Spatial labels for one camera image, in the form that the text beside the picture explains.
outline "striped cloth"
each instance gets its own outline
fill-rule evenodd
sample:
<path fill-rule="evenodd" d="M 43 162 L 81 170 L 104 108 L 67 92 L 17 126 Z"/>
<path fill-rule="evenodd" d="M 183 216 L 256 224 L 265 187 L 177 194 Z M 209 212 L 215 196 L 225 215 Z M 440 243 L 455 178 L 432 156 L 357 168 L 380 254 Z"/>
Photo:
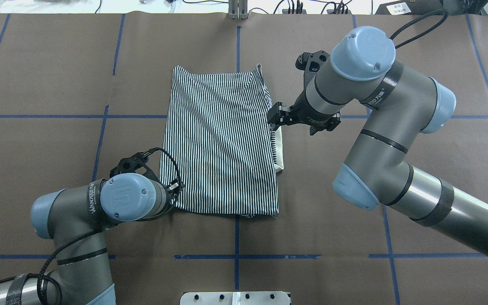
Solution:
<path fill-rule="evenodd" d="M 174 68 L 164 148 L 186 185 L 176 207 L 205 214 L 278 213 L 276 172 L 283 162 L 281 133 L 266 122 L 271 105 L 260 65 L 214 75 Z M 164 184 L 175 177 L 166 157 L 159 176 Z"/>

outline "label sticker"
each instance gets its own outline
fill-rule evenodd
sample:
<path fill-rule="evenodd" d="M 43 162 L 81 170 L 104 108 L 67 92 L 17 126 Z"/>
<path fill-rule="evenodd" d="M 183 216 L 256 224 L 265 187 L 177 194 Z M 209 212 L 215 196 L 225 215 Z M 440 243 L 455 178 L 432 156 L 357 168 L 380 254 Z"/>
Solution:
<path fill-rule="evenodd" d="M 386 8 L 389 10 L 391 15 L 402 15 L 412 12 L 410 11 L 410 8 L 408 7 L 408 4 L 406 4 L 406 2 L 392 4 L 390 6 L 386 6 Z"/>

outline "light blue joint cap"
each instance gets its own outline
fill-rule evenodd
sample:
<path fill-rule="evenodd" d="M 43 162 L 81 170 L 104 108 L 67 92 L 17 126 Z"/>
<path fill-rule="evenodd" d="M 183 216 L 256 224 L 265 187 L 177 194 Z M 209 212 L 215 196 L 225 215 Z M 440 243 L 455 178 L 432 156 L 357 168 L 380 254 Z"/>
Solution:
<path fill-rule="evenodd" d="M 444 123 L 451 118 L 457 106 L 457 99 L 453 91 L 438 83 L 436 79 L 430 78 L 436 85 L 436 109 L 428 125 L 421 130 L 422 133 L 433 133 L 443 127 Z"/>
<path fill-rule="evenodd" d="M 52 239 L 48 233 L 48 215 L 56 197 L 66 189 L 56 191 L 37 198 L 31 207 L 31 224 L 35 228 L 35 233 L 41 238 Z"/>
<path fill-rule="evenodd" d="M 395 44 L 385 32 L 370 26 L 353 29 L 335 46 L 331 65 L 341 76 L 356 81 L 379 78 L 395 62 Z"/>
<path fill-rule="evenodd" d="M 114 284 L 110 285 L 95 299 L 89 301 L 86 305 L 116 305 L 116 293 L 114 292 Z"/>
<path fill-rule="evenodd" d="M 115 220 L 133 222 L 152 210 L 155 197 L 155 188 L 148 178 L 128 172 L 105 183 L 101 189 L 101 207 Z"/>
<path fill-rule="evenodd" d="M 342 164 L 340 172 L 333 182 L 333 189 L 342 198 L 368 211 L 380 204 L 376 195 L 346 164 Z"/>

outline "white bracket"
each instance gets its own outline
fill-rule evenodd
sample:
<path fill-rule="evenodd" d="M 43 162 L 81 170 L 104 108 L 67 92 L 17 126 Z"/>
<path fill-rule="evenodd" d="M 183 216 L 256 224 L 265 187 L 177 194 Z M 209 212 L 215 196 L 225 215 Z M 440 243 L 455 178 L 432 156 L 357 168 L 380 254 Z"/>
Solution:
<path fill-rule="evenodd" d="M 184 293 L 180 305 L 291 305 L 291 293 L 283 291 L 237 291 Z"/>
<path fill-rule="evenodd" d="M 248 0 L 228 0 L 229 19 L 248 19 Z"/>

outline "white floor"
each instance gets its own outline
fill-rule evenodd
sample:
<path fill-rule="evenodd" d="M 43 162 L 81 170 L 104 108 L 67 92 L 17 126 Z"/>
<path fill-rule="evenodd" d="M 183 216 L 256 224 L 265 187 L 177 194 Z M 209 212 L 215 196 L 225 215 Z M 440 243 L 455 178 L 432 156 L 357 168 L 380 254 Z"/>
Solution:
<path fill-rule="evenodd" d="M 182 0 L 176 0 L 172 4 L 166 0 L 0 0 L 0 13 L 30 13 L 30 14 L 67 14 L 67 13 L 93 13 L 102 1 L 100 13 L 126 13 L 131 11 L 144 11 L 151 13 L 206 13 L 206 12 L 227 12 L 228 6 L 225 3 L 201 3 L 187 4 Z M 287 8 L 286 0 L 280 5 L 277 14 L 283 8 Z M 393 2 L 394 0 L 374 0 L 372 7 L 371 0 L 352 0 L 347 6 L 353 14 L 370 15 L 380 4 Z M 303 0 L 304 9 L 307 14 L 319 14 L 324 3 L 313 0 Z M 263 8 L 270 14 L 273 13 L 278 0 L 248 0 L 248 8 Z"/>

